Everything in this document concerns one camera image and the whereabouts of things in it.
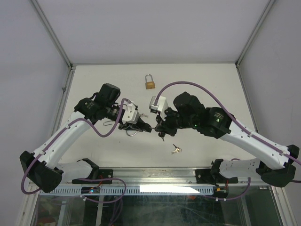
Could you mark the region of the black headed key set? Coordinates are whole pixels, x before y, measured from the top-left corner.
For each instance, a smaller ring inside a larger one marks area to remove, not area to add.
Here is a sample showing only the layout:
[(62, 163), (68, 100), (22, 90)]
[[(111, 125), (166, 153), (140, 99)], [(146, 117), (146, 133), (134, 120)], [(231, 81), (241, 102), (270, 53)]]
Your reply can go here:
[(166, 135), (166, 133), (157, 132), (157, 134), (162, 139), (162, 141), (164, 142), (165, 141), (165, 135)]

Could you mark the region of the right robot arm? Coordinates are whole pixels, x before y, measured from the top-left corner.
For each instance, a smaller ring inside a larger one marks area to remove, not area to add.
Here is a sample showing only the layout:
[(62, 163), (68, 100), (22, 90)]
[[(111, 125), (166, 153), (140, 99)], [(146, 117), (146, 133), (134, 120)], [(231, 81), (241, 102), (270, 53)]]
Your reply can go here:
[(293, 158), (297, 158), (299, 148), (295, 145), (279, 145), (256, 132), (238, 125), (233, 116), (228, 116), (219, 107), (204, 107), (196, 96), (183, 92), (173, 104), (168, 106), (165, 97), (152, 98), (150, 111), (155, 113), (155, 131), (161, 138), (175, 136), (179, 129), (194, 129), (206, 137), (229, 142), (254, 156), (249, 160), (216, 159), (211, 169), (199, 173), (200, 178), (212, 185), (229, 180), (238, 182), (239, 177), (259, 178), (263, 182), (285, 187), (293, 181), (296, 168)]

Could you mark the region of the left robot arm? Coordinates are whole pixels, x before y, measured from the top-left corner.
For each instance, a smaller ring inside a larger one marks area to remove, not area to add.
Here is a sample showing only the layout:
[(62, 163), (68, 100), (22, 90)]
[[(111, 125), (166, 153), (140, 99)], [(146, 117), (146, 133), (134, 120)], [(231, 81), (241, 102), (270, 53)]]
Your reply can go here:
[(118, 128), (125, 131), (151, 132), (152, 128), (145, 123), (138, 107), (124, 98), (116, 101), (121, 91), (118, 87), (105, 83), (99, 92), (78, 102), (66, 123), (51, 138), (32, 153), (24, 151), (20, 162), (24, 171), (21, 191), (25, 190), (25, 180), (31, 180), (39, 190), (45, 193), (53, 191), (64, 181), (96, 183), (103, 179), (100, 168), (88, 158), (73, 163), (59, 163), (65, 152), (87, 130), (106, 138)]

